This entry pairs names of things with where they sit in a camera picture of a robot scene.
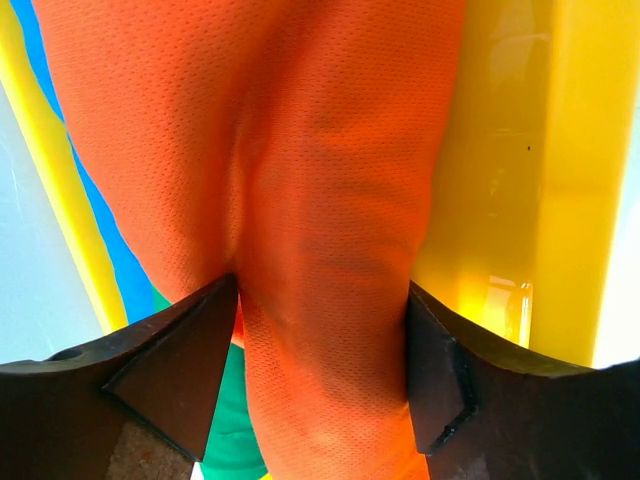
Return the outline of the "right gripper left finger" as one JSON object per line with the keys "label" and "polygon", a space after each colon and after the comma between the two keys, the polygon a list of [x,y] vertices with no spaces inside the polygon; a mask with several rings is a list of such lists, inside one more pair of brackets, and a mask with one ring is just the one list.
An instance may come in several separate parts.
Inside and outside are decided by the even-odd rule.
{"label": "right gripper left finger", "polygon": [[5,479],[187,479],[202,460],[237,310],[225,276],[144,320],[1,368]]}

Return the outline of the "orange t shirt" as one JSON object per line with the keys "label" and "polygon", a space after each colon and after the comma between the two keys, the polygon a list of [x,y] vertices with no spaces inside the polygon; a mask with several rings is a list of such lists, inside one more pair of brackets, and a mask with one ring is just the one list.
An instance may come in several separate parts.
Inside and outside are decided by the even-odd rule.
{"label": "orange t shirt", "polygon": [[426,478],[404,314],[463,3],[34,9],[73,145],[156,288],[237,277],[269,473]]}

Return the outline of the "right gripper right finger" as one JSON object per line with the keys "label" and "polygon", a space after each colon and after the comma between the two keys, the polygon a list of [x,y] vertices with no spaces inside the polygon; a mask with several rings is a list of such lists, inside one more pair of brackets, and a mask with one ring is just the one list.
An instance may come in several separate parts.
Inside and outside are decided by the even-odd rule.
{"label": "right gripper right finger", "polygon": [[639,364],[602,370],[520,347],[417,285],[406,313],[418,451],[434,479],[635,479]]}

